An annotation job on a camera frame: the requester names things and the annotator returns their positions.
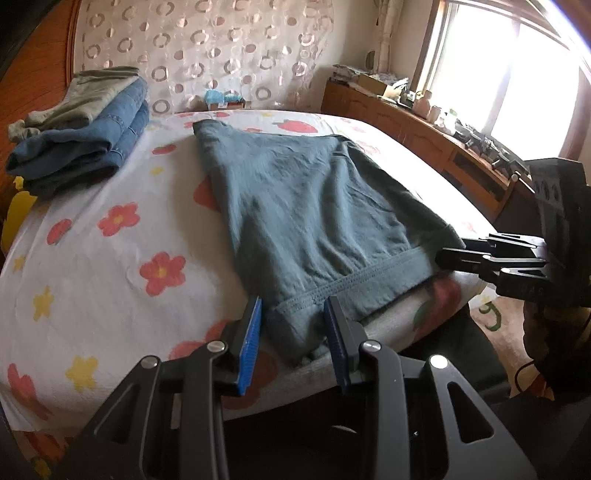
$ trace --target person's hand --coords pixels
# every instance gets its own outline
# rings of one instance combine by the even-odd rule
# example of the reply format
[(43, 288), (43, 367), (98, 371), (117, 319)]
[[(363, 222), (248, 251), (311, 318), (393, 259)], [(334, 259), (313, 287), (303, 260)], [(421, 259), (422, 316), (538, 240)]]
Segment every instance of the person's hand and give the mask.
[(523, 305), (523, 343), (525, 351), (536, 362), (552, 351), (553, 357), (567, 360), (584, 344), (591, 334), (588, 322), (591, 309), (555, 309), (545, 307), (543, 313), (535, 303)]

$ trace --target bed sheet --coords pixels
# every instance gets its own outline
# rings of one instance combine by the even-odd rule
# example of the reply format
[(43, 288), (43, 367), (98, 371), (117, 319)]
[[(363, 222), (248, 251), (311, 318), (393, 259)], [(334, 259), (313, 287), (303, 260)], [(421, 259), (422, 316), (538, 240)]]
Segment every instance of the bed sheet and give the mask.
[[(144, 355), (188, 355), (241, 317), (246, 294), (191, 127), (206, 118), (249, 132), (342, 134), (460, 236), (493, 231), (427, 164), (359, 121), (281, 111), (152, 120), (113, 178), (37, 203), (7, 256), (0, 398), (14, 430), (75, 432)], [(400, 350), (482, 288), (475, 275), (439, 274), (375, 313), (368, 335)], [(329, 356), (293, 368), (263, 339), (252, 387), (225, 398), (224, 415), (274, 408), (335, 383)]]

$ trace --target wooden headboard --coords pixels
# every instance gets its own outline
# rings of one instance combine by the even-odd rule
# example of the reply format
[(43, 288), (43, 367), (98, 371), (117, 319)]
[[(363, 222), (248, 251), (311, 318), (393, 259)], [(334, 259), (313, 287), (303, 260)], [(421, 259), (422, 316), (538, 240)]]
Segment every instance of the wooden headboard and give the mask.
[(59, 103), (72, 79), (72, 55), (80, 0), (61, 0), (42, 20), (0, 80), (0, 218), (16, 190), (4, 165), (14, 144), (8, 124)]

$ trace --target window frame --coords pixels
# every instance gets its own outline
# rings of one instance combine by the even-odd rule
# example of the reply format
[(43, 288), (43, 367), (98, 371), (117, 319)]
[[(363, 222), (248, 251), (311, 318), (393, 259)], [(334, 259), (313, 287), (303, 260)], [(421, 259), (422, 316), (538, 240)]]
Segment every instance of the window frame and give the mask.
[[(492, 13), (512, 19), (515, 36), (519, 35), (522, 25), (531, 27), (550, 37), (563, 47), (568, 45), (558, 36), (552, 26), (537, 11), (519, 8), (519, 2), (507, 3), (507, 0), (433, 0), (427, 31), (419, 55), (417, 68), (414, 72), (410, 88), (413, 91), (429, 90), (437, 73), (441, 54), (445, 47), (446, 34), (453, 24), (455, 13), (459, 5), (481, 8)], [(508, 65), (503, 79), (495, 95), (495, 101), (489, 112), (482, 133), (491, 135), (498, 119), (509, 82), (512, 76), (512, 65)], [(579, 70), (579, 90), (576, 107), (564, 140), (560, 155), (566, 158), (578, 159), (583, 148), (584, 139), (591, 123), (591, 86), (582, 69)]]

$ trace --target blue gripper pad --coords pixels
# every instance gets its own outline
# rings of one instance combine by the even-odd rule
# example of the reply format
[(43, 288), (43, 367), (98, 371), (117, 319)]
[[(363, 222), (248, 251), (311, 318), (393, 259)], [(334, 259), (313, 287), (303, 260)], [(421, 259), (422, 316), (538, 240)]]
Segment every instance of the blue gripper pad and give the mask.
[(347, 350), (343, 337), (340, 334), (339, 324), (337, 321), (338, 313), (335, 312), (330, 299), (324, 302), (324, 324), (326, 325), (326, 338), (328, 340), (330, 356), (333, 361), (333, 369), (335, 371), (336, 381), (342, 390), (346, 390), (350, 386), (349, 379), (349, 365)]
[(246, 330), (242, 349), (240, 350), (238, 380), (236, 387), (238, 393), (243, 396), (252, 381), (252, 373), (255, 369), (256, 354), (258, 352), (259, 338), (261, 336), (262, 300), (257, 299), (252, 310), (251, 320)]

